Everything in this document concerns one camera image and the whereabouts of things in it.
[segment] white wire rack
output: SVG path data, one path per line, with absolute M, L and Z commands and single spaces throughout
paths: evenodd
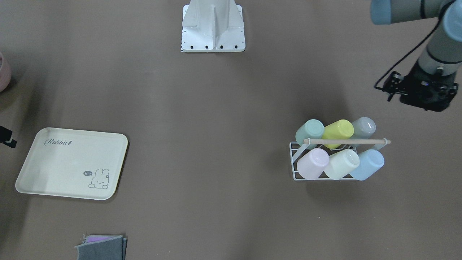
M 343 144 L 341 148 L 337 149 L 329 149 L 325 147 L 325 144 Z M 346 139 L 346 140 L 323 140 L 323 139 L 305 139 L 304 144 L 299 145 L 297 142 L 290 142 L 289 144 L 289 152 L 290 152 L 290 158 L 291 158 L 291 166 L 292 166 L 292 175 L 293 175 L 293 180 L 299 181 L 299 180 L 307 180 L 303 178 L 297 171 L 297 161 L 298 159 L 307 154 L 311 149 L 308 149 L 308 146 L 310 144 L 316 144 L 316 148 L 323 148 L 327 151 L 339 151 L 343 149 L 352 149 L 357 153 L 357 150 L 355 147 L 352 147 L 352 144 L 360 144 L 360 145 L 374 145 L 371 149 L 375 150 L 380 150 L 387 144 L 390 144 L 391 141 L 388 139 L 358 139 L 358 140 L 353 140 L 353 139 Z M 332 180 L 331 178 L 327 177 L 325 173 L 322 173 L 321 176 L 319 176 L 318 179 L 316 180 Z M 341 178 L 340 180 L 356 180 L 355 178 L 351 177 L 351 175 L 347 175 L 344 178 Z

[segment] rabbit illustration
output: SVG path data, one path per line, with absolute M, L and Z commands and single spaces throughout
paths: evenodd
M 91 179 L 90 188 L 107 189 L 109 185 L 109 170 L 98 169 L 95 172 L 95 177 Z

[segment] yellow cup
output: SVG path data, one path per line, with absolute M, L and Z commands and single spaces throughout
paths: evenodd
M 341 119 L 324 127 L 324 134 L 322 139 L 348 139 L 354 134 L 354 127 L 350 121 Z M 335 149 L 341 144 L 326 144 L 329 149 Z

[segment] gray cloth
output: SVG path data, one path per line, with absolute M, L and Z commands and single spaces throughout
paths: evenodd
M 127 239 L 121 235 L 75 247 L 77 260 L 125 260 Z

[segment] pink cup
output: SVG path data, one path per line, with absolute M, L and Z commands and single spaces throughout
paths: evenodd
M 0 52 L 0 92 L 10 84 L 11 67 Z

